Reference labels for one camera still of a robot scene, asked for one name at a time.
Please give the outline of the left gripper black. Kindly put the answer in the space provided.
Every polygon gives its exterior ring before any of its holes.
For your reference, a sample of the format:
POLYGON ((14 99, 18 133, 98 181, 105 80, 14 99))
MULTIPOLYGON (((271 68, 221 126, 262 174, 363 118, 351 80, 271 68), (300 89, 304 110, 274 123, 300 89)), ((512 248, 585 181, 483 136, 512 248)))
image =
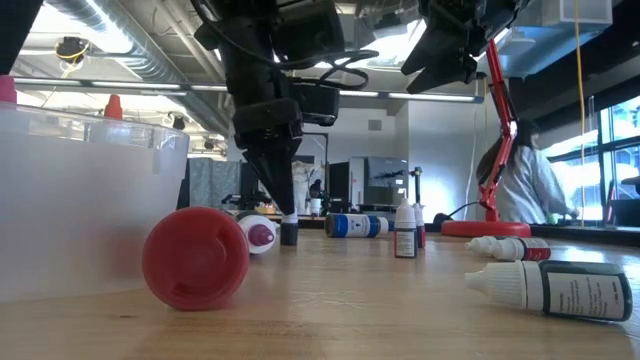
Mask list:
POLYGON ((221 49, 227 91, 235 112, 234 140, 246 150, 244 158, 281 212, 295 212, 291 145, 270 147, 271 141, 296 137, 291 125, 301 120, 298 104, 289 96, 289 84, 276 67, 237 49, 221 49))

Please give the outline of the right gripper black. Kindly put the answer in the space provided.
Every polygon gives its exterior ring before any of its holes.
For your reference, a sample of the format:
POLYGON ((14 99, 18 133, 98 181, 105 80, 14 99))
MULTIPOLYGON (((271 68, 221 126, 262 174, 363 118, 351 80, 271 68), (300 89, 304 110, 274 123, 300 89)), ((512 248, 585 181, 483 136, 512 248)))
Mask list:
POLYGON ((401 72, 423 71, 406 91, 418 94, 454 82, 469 84, 477 69, 471 55, 484 52, 524 9, 525 0, 422 0, 429 23, 401 72))

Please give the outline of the purple-capped food coloring bottle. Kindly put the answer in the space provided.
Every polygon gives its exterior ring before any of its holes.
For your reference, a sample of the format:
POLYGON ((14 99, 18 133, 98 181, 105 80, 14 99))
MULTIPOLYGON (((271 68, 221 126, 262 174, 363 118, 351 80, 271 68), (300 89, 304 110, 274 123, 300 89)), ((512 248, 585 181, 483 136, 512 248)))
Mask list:
POLYGON ((242 211, 235 215, 237 224, 247 240, 249 253, 259 255, 270 250, 277 240, 276 226, 256 211, 242 211))

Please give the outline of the blue-labelled paint bottle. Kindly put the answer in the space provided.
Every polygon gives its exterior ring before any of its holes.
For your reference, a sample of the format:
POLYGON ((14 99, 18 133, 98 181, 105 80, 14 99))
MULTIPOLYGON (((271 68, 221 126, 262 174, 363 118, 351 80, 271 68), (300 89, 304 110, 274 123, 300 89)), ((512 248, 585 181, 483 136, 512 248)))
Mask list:
POLYGON ((390 223, 384 217, 366 214, 329 214, 324 222, 329 238, 375 238, 386 235, 390 223))

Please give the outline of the orange-red food coloring bottle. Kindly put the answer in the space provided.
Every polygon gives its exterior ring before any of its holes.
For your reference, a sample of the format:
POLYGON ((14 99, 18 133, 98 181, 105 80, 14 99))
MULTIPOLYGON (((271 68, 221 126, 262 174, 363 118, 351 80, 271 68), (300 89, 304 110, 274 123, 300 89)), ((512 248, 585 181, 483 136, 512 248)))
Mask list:
POLYGON ((249 249, 240 226, 229 215, 188 207, 163 218, 142 251, 149 290, 181 311, 227 306, 249 268, 249 249))

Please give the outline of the small white-capped dropper bottle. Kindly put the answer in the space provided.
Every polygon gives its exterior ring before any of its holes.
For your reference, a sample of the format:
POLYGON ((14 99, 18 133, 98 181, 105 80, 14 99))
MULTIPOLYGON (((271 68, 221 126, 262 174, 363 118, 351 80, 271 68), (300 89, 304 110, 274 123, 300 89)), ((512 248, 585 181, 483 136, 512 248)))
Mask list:
POLYGON ((496 242, 493 236, 475 237, 465 244, 465 248, 476 255, 492 257, 492 247, 496 242))
POLYGON ((415 233, 416 248, 422 249, 426 242, 426 232, 425 232, 425 223, 424 223, 422 206, 419 203, 415 203, 413 205, 413 208, 414 208, 415 224, 416 224, 416 233, 415 233))
POLYGON ((465 275, 465 286, 494 304, 545 315, 623 322, 633 295, 622 267, 559 260, 489 263, 465 275))
POLYGON ((403 198, 396 209, 394 223, 394 255, 396 258, 417 256, 416 220, 413 207, 403 198))
POLYGON ((491 255, 504 261, 542 261, 551 257, 551 248, 540 238, 511 237, 498 239, 491 246, 491 255))

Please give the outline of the red-capped food coloring bottle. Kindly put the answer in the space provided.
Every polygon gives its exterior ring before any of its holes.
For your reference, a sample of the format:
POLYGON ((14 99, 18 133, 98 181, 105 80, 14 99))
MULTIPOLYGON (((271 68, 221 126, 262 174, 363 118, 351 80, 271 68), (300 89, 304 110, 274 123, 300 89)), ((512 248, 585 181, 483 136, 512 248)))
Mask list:
POLYGON ((121 106, 121 99, 116 94, 111 94, 104 108, 103 115, 106 118, 122 120, 123 119, 123 109, 121 106))

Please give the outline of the pink-capped food coloring bottle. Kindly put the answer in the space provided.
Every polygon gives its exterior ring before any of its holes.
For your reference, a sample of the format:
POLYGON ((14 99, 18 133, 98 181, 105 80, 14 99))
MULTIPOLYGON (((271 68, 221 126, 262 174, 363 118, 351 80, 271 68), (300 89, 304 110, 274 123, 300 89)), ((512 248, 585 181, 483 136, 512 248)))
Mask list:
POLYGON ((0 102, 17 102, 17 92, 14 78, 10 75, 0 75, 0 102))

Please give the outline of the pale draped cloth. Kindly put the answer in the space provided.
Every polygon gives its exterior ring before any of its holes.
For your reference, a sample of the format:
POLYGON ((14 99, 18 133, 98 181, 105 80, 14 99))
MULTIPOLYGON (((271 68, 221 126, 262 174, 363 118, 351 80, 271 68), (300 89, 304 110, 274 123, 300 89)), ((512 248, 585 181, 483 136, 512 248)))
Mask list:
POLYGON ((310 215, 310 187, 316 180, 324 180, 324 170, 320 165, 294 161, 292 175, 296 212, 298 215, 310 215))

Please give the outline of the grey patterned partition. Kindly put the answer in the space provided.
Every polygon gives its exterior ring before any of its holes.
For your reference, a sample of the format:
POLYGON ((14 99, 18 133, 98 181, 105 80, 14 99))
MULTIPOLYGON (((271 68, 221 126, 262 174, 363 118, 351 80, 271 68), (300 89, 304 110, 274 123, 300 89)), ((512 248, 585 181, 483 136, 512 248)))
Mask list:
POLYGON ((222 200, 240 192, 240 162, 190 158, 188 165, 191 206, 223 209, 222 200))

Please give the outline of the person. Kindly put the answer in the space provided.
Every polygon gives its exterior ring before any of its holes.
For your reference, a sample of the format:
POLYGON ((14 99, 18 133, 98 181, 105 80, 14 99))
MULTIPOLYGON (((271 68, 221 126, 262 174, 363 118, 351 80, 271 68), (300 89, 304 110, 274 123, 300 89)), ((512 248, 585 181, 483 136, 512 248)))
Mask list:
POLYGON ((496 208, 501 221, 549 224, 554 214, 577 219, 547 157, 539 150, 536 123, 520 119, 497 187, 496 208))

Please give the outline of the ceiling light strip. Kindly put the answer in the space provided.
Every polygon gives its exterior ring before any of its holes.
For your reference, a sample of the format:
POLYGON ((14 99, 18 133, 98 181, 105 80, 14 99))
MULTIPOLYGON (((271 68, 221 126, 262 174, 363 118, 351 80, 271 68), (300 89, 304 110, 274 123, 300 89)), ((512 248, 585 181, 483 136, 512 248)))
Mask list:
MULTIPOLYGON (((41 78, 41 77, 15 77, 14 82, 16 85, 33 87, 33 88, 66 87, 66 88, 118 89, 118 90, 159 92, 161 94, 186 93, 188 91, 227 93, 226 86, 218 85, 218 84, 145 83, 145 82, 106 81, 106 80, 89 80, 89 79, 59 79, 59 78, 41 78)), ((424 94, 411 95, 411 94, 400 93, 400 92, 341 90, 340 95, 344 97, 410 100, 410 101, 425 101, 425 102, 451 102, 451 103, 479 104, 484 101, 484 97, 479 95, 458 95, 458 94, 444 94, 444 93, 424 93, 424 94)))

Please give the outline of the red desk lamp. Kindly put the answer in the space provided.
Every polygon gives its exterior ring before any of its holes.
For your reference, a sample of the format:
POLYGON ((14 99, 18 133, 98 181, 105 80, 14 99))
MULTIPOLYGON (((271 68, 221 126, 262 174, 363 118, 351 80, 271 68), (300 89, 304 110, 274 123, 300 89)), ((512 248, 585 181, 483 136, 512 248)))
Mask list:
POLYGON ((456 237, 515 236, 529 237, 531 229, 521 222, 502 222, 496 207, 496 193, 503 170, 517 136, 518 116, 505 84, 495 41, 488 42, 486 51, 492 84, 489 86, 501 123, 500 146, 495 154, 491 171, 479 183, 479 204, 486 210, 484 221, 444 221, 441 234, 456 237))

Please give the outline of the clear plastic container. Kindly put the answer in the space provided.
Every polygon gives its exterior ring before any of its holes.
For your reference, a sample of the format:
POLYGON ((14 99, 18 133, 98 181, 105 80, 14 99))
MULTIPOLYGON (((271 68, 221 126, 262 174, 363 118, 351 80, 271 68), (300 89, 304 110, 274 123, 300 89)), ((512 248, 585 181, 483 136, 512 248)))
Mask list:
POLYGON ((0 302, 143 287, 188 146, 162 126, 0 103, 0 302))

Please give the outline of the silver ceiling duct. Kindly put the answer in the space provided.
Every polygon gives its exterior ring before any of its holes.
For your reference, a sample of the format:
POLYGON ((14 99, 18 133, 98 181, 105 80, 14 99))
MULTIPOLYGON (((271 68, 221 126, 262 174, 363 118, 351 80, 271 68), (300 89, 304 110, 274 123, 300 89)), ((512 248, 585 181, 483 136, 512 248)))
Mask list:
POLYGON ((144 82, 185 83, 187 78, 117 0, 44 0, 90 29, 92 43, 121 54, 121 62, 144 82))

